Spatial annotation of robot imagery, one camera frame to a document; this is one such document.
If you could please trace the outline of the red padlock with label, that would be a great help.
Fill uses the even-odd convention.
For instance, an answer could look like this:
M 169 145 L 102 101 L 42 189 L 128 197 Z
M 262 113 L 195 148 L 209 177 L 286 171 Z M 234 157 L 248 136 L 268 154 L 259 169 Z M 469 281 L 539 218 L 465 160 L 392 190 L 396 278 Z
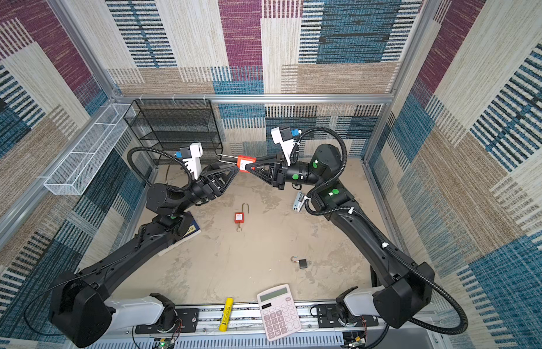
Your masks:
M 217 160 L 226 164 L 234 164 L 241 172 L 248 173 L 247 167 L 249 164 L 255 163 L 256 158 L 250 156 L 231 156 L 226 154 L 218 154 Z

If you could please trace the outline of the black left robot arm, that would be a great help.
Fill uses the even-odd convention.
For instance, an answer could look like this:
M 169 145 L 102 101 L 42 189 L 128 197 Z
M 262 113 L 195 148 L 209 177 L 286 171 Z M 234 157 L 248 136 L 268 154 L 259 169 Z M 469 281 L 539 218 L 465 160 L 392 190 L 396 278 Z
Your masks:
M 157 253 L 182 240 L 193 222 L 189 208 L 222 196 L 239 169 L 209 164 L 183 188 L 156 183 L 147 192 L 146 208 L 156 213 L 132 240 L 79 273 L 65 271 L 52 284 L 48 319 L 79 348 L 95 343 L 109 329 L 116 309 L 106 305 L 111 294 Z

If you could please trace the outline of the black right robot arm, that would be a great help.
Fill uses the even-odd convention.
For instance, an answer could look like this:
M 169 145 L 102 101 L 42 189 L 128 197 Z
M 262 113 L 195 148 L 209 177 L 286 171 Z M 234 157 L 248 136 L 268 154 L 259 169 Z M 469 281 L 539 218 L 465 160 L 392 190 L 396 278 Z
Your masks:
M 321 184 L 332 178 L 341 165 L 342 155 L 338 148 L 323 144 L 316 149 L 309 163 L 298 161 L 288 167 L 284 155 L 278 154 L 246 164 L 245 170 L 282 190 L 287 182 L 299 186 Z M 374 269 L 384 288 L 373 293 L 373 304 L 390 326 L 400 328 L 429 304 L 432 287 L 403 264 L 417 268 L 430 280 L 435 276 L 433 269 L 426 262 L 416 264 L 398 248 L 394 249 L 396 257 L 386 252 L 382 248 L 386 236 L 381 232 L 374 233 L 375 225 L 360 217 L 363 212 L 358 202 L 339 180 L 320 189 L 309 203 L 318 212 L 326 210 L 324 217 L 349 237 Z

